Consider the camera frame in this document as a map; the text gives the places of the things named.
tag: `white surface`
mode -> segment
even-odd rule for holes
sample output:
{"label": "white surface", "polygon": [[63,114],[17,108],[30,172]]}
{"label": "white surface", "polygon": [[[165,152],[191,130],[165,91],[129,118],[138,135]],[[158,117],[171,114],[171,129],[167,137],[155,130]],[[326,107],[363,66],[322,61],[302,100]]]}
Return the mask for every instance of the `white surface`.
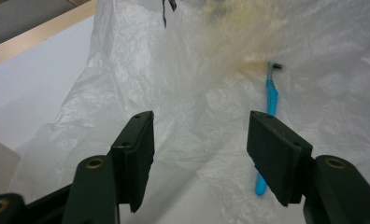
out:
{"label": "white surface", "polygon": [[0,142],[22,154],[53,122],[89,55],[93,17],[0,63]]}

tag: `crumpled plastic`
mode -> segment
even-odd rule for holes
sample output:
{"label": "crumpled plastic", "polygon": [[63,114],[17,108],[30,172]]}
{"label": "crumpled plastic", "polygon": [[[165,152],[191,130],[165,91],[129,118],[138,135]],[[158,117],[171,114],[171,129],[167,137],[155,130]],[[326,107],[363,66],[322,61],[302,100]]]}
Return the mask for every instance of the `crumpled plastic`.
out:
{"label": "crumpled plastic", "polygon": [[270,190],[254,193],[250,110],[277,117],[313,156],[360,164],[370,182],[370,1],[100,0],[88,64],[55,123],[38,131],[12,180],[27,202],[106,154],[129,118],[155,114],[155,162],[140,210],[123,223],[302,223]]}

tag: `toothbrush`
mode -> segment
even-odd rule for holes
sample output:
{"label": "toothbrush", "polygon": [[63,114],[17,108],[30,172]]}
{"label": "toothbrush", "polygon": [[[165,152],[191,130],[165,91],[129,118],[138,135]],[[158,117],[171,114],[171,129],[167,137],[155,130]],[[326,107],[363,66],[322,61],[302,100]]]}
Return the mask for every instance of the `toothbrush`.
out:
{"label": "toothbrush", "polygon": [[[275,83],[272,79],[273,69],[281,69],[283,65],[278,63],[269,62],[267,65],[267,76],[266,76],[266,93],[267,93],[267,113],[271,116],[275,116],[276,107],[278,104],[278,91],[275,88]],[[258,196],[263,196],[266,192],[266,182],[260,173],[257,174],[257,183],[255,185],[255,193]]]}

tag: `wooden edge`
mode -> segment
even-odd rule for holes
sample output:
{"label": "wooden edge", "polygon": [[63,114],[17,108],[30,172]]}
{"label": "wooden edge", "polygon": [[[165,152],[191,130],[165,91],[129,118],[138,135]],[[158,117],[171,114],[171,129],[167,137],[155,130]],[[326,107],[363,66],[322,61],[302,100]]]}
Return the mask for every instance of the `wooden edge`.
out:
{"label": "wooden edge", "polygon": [[7,146],[5,146],[4,144],[2,144],[1,142],[0,142],[0,149],[2,149],[3,151],[5,151],[7,154],[10,154],[10,156],[12,156],[13,158],[16,158],[17,160],[20,160],[19,154],[17,154],[15,151],[13,151],[12,149],[8,148]]}
{"label": "wooden edge", "polygon": [[91,17],[95,13],[96,6],[97,0],[91,0],[0,44],[0,63]]}

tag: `black object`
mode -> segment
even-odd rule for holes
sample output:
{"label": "black object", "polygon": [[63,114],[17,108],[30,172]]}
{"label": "black object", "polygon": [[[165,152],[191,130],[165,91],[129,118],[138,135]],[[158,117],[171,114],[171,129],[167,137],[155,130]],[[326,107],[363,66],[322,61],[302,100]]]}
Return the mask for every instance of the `black object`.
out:
{"label": "black object", "polygon": [[153,163],[153,112],[133,116],[106,156],[82,161],[72,185],[24,205],[17,194],[0,195],[0,224],[120,223],[118,204],[142,204]]}
{"label": "black object", "polygon": [[370,224],[370,186],[348,161],[311,158],[312,146],[268,114],[251,111],[247,152],[278,201],[306,196],[307,223]]}
{"label": "black object", "polygon": [[[177,9],[176,0],[167,0],[167,1],[170,4],[171,9],[173,9],[173,11],[176,11],[176,9]],[[165,26],[167,24],[167,20],[165,19],[165,6],[164,6],[165,0],[162,0],[162,2],[163,2],[163,22],[164,22],[164,28],[165,28]]]}

